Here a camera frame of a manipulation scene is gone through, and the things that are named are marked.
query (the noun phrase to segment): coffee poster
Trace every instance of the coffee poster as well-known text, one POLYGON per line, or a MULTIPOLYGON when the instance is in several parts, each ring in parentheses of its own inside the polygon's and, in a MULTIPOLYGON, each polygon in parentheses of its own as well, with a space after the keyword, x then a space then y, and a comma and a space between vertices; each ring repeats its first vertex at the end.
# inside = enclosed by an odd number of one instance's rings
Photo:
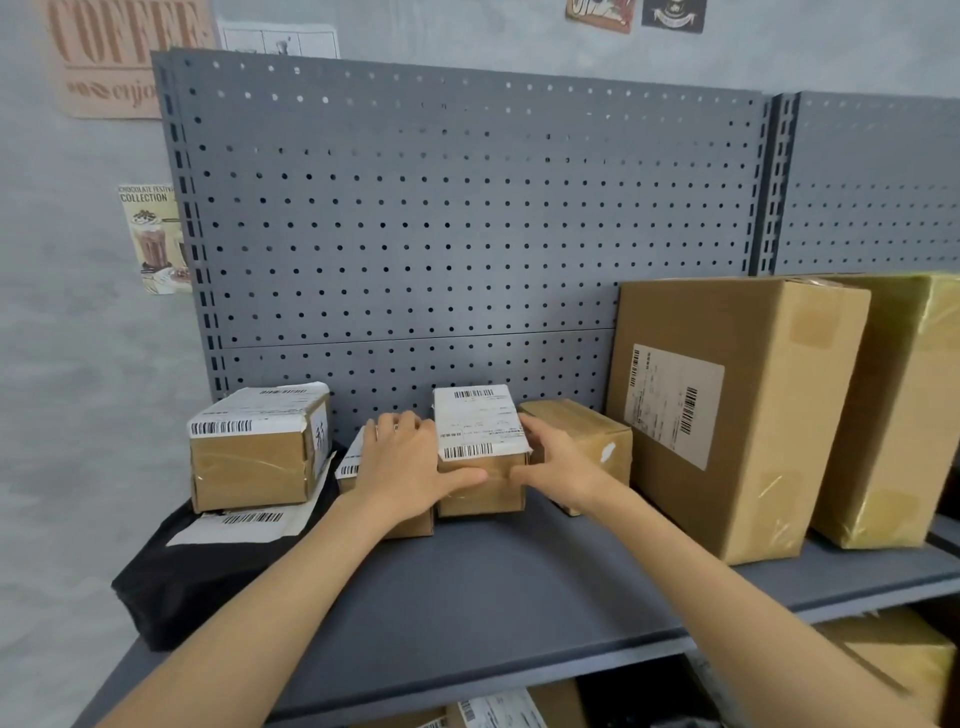
POLYGON ((156 294, 189 293, 190 269, 173 186, 124 184, 120 203, 144 288, 156 294))
POLYGON ((207 0, 34 0, 60 107, 88 119, 158 119, 151 51, 216 48, 207 0))

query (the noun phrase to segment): wall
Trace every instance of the wall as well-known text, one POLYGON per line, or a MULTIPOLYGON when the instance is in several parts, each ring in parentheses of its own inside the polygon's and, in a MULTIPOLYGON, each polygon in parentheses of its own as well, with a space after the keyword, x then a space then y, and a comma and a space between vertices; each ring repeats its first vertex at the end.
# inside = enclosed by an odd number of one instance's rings
MULTIPOLYGON (((158 124, 62 116, 37 13, 0 2, 0 725, 45 728, 73 719, 134 637, 109 581, 185 498, 184 422, 209 395, 192 302, 143 292, 116 199, 119 183, 169 180, 158 124)), ((703 36, 604 33, 563 4, 216 8, 332 23, 352 59, 960 96, 953 0, 710 0, 703 36)))

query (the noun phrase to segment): barcode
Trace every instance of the barcode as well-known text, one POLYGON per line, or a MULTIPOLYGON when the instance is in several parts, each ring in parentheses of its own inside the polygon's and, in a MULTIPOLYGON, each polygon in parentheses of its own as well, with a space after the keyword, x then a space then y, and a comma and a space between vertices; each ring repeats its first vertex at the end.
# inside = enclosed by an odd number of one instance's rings
POLYGON ((460 712, 464 714, 464 720, 467 723, 471 723, 477 719, 476 714, 473 712, 473 706, 470 705, 469 700, 460 701, 460 712))
POLYGON ((640 349, 634 349, 634 360, 630 363, 630 386, 636 387, 636 367, 640 364, 640 349))
POLYGON ((257 513, 238 513, 224 518, 224 525, 229 523, 275 523, 283 518, 282 513, 259 511, 257 513))
POLYGON ((452 448, 444 448, 444 460, 453 460, 459 457, 478 457, 480 455, 493 455, 493 443, 457 445, 452 448))
POLYGON ((680 416, 680 430, 684 434, 690 434, 693 427, 693 408, 697 406, 697 390, 693 387, 686 388, 684 396, 684 412, 680 416))
POLYGON ((492 397, 493 389, 466 389, 463 392, 454 392, 453 399, 459 400, 463 397, 492 397))
POLYGON ((219 420, 213 423, 190 423, 191 435, 232 435, 252 432, 253 420, 219 420))

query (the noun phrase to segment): metal shelf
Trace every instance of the metal shelf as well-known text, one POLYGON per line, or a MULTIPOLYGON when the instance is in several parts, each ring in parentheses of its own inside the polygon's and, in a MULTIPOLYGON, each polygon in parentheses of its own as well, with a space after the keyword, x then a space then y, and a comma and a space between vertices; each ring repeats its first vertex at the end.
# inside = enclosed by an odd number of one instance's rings
MULTIPOLYGON (((947 527, 960 534, 938 520, 938 531, 947 527)), ((960 592, 960 559, 934 545, 844 552, 810 538, 798 559, 737 570, 810 622, 960 592)), ((524 513, 441 522, 433 538, 375 549, 273 720, 345 725, 691 646, 608 531, 530 493, 524 513)), ((136 642, 76 726, 92 726, 162 660, 136 642)))

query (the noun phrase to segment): black package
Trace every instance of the black package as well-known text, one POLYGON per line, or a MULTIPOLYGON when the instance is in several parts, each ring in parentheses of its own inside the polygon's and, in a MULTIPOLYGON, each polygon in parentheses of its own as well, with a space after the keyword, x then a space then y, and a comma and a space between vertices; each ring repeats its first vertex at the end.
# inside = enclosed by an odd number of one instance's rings
POLYGON ((159 652, 176 649, 313 528, 339 493, 334 473, 344 451, 334 445, 334 452, 317 504, 297 536, 266 544, 168 546, 200 517, 189 500, 160 524, 111 585, 147 646, 159 652))

